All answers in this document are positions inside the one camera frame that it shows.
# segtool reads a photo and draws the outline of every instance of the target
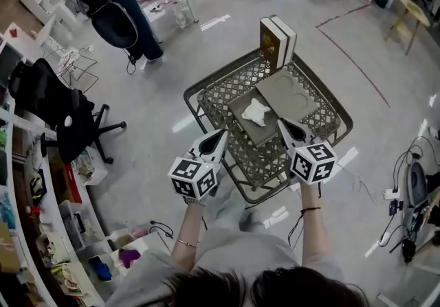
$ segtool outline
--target wooden floor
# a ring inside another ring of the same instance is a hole
[[[39,32],[43,24],[19,0],[0,0],[0,32],[4,33],[15,22],[28,35]]]

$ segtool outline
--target black office chair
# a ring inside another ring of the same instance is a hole
[[[41,136],[43,156],[47,146],[56,146],[63,162],[70,163],[95,142],[102,160],[113,163],[113,158],[106,157],[99,136],[116,128],[126,128],[127,124],[100,128],[102,115],[109,106],[104,104],[100,112],[93,115],[95,104],[81,91],[66,87],[45,59],[40,58],[33,65],[19,62],[9,77],[9,92],[20,109],[35,114],[56,130],[57,141],[46,140],[44,134]]]

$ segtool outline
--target gray shirt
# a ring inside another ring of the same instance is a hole
[[[252,285],[264,270],[298,266],[293,250],[280,238],[229,229],[209,229],[197,248],[195,267],[209,271],[231,272],[242,275]],[[309,268],[327,278],[342,281],[341,270],[333,260],[324,257]],[[175,273],[184,272],[163,252],[148,250],[134,264],[124,283],[107,302],[107,307],[135,307],[169,295],[163,283]]]

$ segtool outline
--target wooden stool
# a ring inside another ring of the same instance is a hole
[[[403,21],[404,17],[408,13],[412,14],[416,18],[417,22],[415,24],[414,30],[412,31],[410,44],[405,52],[405,55],[407,55],[408,52],[410,51],[411,46],[413,45],[414,37],[417,32],[417,29],[419,28],[420,23],[425,25],[425,27],[429,27],[430,23],[429,23],[428,18],[424,14],[423,10],[416,3],[414,3],[413,1],[410,1],[410,0],[400,0],[400,1],[405,7],[404,13],[396,20],[396,22],[394,22],[391,25],[390,31],[385,36],[385,41],[391,36],[391,32]]]

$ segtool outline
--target glossy floor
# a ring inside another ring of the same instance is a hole
[[[405,56],[408,37],[394,34],[384,40],[393,12],[402,8],[362,8],[368,4],[365,0],[193,1],[199,22],[184,30],[177,26],[171,7],[150,15],[164,39],[165,56],[132,76],[125,72],[124,52],[108,46],[91,26],[76,39],[77,47],[93,44],[92,56],[99,62],[93,72],[100,79],[87,95],[97,105],[111,106],[108,124],[128,124],[125,132],[102,137],[115,162],[91,195],[105,227],[111,231],[158,220],[178,231],[185,205],[171,190],[166,174],[175,157],[201,134],[183,92],[257,48],[259,19],[277,14],[298,33],[296,53],[353,118],[354,129],[335,150],[339,158],[348,154],[346,169],[362,177],[377,202],[365,189],[352,190],[357,177],[348,172],[339,172],[323,186],[323,213],[334,254],[346,280],[362,287],[371,299],[387,291],[407,269],[399,249],[394,254],[370,249],[390,218],[382,191],[392,187],[395,161],[411,141],[427,135],[427,126],[440,126],[439,48],[421,28]],[[420,144],[421,162],[432,173],[437,169],[432,151],[424,140]],[[285,212],[282,220],[270,221],[268,231],[286,240],[299,216],[300,198],[285,190],[255,209],[263,219]],[[388,231],[398,223],[396,218]],[[296,253],[300,257],[301,241]]]

